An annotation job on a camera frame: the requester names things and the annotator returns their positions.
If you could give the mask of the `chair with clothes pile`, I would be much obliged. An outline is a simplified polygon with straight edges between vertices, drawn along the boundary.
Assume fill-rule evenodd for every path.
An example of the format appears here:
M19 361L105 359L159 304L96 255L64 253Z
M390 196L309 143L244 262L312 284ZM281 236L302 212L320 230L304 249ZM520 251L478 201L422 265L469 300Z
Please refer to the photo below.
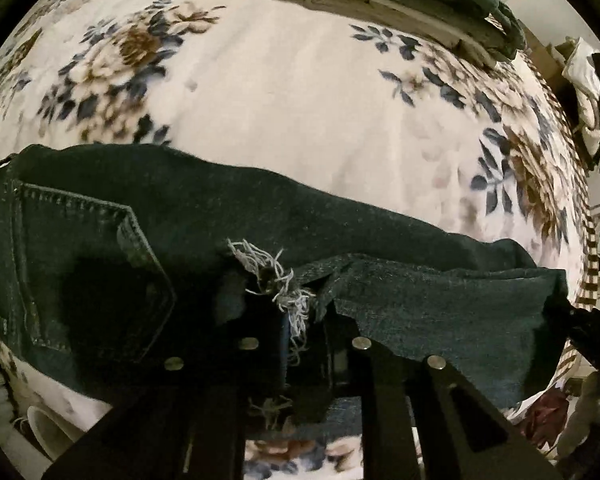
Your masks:
M588 171L600 174L600 50L582 37L570 38L556 50L564 58L562 78L570 84L574 142Z

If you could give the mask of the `floral bed cover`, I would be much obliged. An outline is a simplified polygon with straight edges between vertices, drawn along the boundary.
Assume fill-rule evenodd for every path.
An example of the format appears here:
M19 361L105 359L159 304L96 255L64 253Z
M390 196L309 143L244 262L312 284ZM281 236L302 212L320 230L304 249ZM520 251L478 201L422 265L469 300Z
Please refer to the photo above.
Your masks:
M38 0L0 47L0 166L32 145L148 144L274 172L479 242L513 240L565 272L569 315L584 315L568 146L521 53L489 70L304 0ZM554 467L527 422L565 408L575 354L567 338L546 387L501 409ZM242 479L367 479L362 417L353 436L309 438L292 422L250 432L283 403L253 400L248 359ZM76 426L0 362L28 425L38 405Z

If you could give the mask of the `dark blue denim jeans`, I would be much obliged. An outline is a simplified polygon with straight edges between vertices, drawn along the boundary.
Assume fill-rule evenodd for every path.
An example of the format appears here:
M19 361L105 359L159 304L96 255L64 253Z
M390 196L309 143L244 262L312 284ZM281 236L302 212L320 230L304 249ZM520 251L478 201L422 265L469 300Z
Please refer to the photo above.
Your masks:
M309 438L361 430L337 400L351 325L398 356L449 358L498 408L546 387L568 338L566 274L266 170L152 146L32 145L0 166L0 351L76 426L166 382L246 362Z

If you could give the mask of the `checkered brown bed sheet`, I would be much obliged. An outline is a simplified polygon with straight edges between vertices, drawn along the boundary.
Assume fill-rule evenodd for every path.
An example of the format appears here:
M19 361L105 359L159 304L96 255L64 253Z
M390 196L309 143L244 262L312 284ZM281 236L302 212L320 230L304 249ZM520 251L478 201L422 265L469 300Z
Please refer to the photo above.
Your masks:
M576 298L574 298L574 305L577 308L591 311L596 306L598 298L598 272L600 272L600 264L598 263L597 243L595 241L595 224L591 214L590 201L588 200L585 166L577 144L573 140L568 117L562 108L562 104L556 98L555 92L550 88L550 85L543 78L539 69L534 65L532 59L529 58L529 55L521 53L520 56L539 81L545 99L550 104L553 116L556 119L559 134L568 146L569 165L574 171L573 194L576 211L579 215L579 222L577 223L578 233L581 235L583 247L583 269L577 287Z

